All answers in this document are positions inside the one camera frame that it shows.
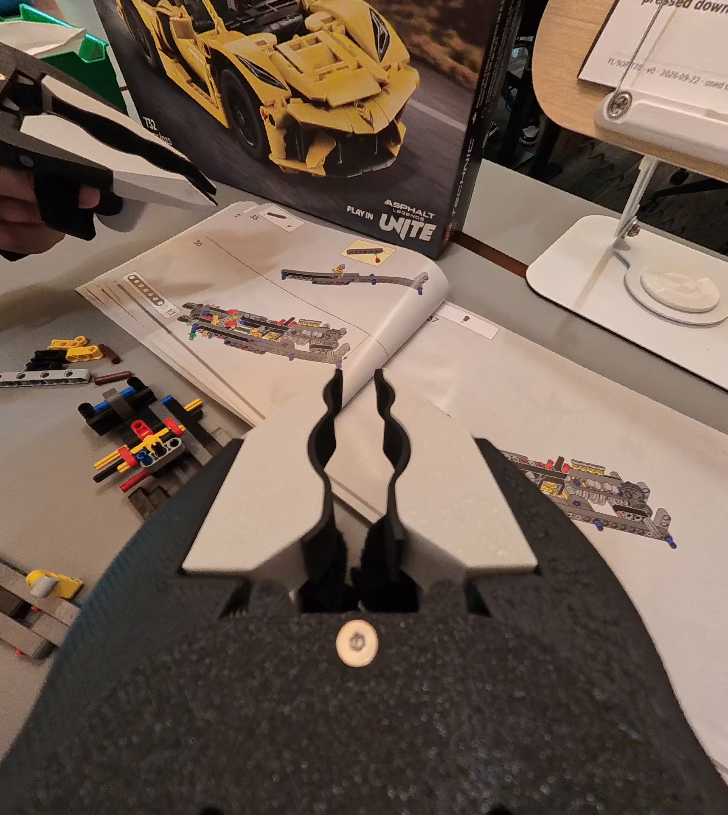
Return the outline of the white lego beam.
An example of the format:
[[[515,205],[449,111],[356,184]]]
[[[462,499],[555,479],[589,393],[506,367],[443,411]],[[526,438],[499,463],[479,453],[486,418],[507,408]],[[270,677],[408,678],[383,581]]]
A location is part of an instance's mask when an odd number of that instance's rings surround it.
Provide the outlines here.
[[[88,385],[92,379],[86,369],[0,372],[0,390]]]

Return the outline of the yellow lego connector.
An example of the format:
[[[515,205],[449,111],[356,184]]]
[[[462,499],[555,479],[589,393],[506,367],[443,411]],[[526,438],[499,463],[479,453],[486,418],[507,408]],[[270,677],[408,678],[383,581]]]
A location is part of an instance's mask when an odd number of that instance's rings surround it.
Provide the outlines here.
[[[97,361],[104,357],[102,349],[97,345],[89,344],[84,336],[69,340],[53,339],[48,350],[62,353],[68,363]]]

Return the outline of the instruction booklet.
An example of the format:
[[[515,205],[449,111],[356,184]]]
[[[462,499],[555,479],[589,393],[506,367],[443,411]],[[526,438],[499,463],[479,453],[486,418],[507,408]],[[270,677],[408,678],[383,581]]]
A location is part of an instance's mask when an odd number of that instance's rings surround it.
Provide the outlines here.
[[[728,783],[728,436],[445,302],[431,260],[236,203],[78,292],[256,425],[340,369],[336,494],[386,508],[373,372],[502,450],[605,557]]]

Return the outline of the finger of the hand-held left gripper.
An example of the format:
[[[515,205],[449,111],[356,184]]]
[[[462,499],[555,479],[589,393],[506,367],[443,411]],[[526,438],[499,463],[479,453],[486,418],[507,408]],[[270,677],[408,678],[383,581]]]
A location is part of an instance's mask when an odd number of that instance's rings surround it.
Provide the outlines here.
[[[210,208],[216,201],[180,174],[153,166],[143,157],[100,142],[80,126],[52,114],[28,116],[22,132],[107,167],[113,173],[114,192],[126,199],[178,208]]]
[[[126,114],[87,92],[71,87],[54,76],[41,80],[45,113],[66,119],[112,148],[148,160],[153,166],[187,178],[208,197],[216,195],[214,184],[185,154],[173,148]]]

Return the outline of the yellow car lego box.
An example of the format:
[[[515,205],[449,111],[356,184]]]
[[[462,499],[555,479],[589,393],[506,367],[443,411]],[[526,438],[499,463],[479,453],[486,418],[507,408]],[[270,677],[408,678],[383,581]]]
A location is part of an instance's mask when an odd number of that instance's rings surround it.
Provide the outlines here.
[[[514,1],[95,2],[141,123],[213,182],[438,259]]]

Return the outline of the green storage box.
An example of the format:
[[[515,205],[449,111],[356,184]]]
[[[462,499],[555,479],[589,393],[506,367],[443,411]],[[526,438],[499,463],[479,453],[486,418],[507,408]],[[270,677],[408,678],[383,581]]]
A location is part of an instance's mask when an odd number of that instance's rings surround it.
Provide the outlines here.
[[[128,98],[124,96],[122,82],[110,57],[108,44],[96,36],[96,23],[84,16],[71,21],[56,2],[21,3],[17,15],[11,20],[30,20],[47,23],[60,23],[75,28],[84,28],[87,35],[78,55],[67,53],[48,56],[43,62],[61,69],[88,89],[93,90],[121,112],[128,113]]]

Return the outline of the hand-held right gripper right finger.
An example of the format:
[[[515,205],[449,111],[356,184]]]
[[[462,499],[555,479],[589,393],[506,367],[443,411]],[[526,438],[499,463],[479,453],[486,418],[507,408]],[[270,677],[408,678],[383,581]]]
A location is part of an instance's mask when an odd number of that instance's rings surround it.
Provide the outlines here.
[[[440,580],[530,574],[537,558],[470,432],[378,369],[383,454],[393,468],[382,517],[386,576]]]

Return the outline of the lego car chassis assembly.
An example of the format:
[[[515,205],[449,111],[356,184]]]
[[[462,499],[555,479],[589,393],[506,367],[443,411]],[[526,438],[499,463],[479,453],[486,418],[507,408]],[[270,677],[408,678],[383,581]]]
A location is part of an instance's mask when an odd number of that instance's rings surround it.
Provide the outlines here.
[[[135,376],[104,386],[98,402],[78,406],[88,429],[118,443],[94,463],[93,482],[115,483],[146,520],[233,437],[220,427],[206,429],[201,399],[160,399]]]

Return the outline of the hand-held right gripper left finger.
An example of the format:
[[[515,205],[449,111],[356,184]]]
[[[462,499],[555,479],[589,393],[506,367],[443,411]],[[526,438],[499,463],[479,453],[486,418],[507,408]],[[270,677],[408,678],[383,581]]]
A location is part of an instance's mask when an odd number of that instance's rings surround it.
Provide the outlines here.
[[[326,466],[336,449],[343,372],[309,387],[249,431],[182,570],[281,583],[318,583],[338,530]]]

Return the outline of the long dark grey lego beam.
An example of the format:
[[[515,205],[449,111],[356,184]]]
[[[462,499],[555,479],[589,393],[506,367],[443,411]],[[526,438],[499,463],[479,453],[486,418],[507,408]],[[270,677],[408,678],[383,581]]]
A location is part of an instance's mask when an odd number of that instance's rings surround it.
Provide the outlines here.
[[[22,598],[31,607],[28,615],[17,622],[29,627],[33,632],[58,647],[63,643],[70,627],[78,617],[80,608],[74,600],[32,596],[25,582],[25,576],[29,573],[19,570],[0,556],[0,586]]]

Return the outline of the white lamp base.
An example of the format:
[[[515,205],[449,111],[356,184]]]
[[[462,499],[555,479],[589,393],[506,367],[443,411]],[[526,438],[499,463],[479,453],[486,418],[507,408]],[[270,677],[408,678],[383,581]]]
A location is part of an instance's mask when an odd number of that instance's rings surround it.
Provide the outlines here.
[[[658,164],[642,159],[618,219],[580,219],[526,280],[542,298],[728,392],[728,260],[640,223]]]

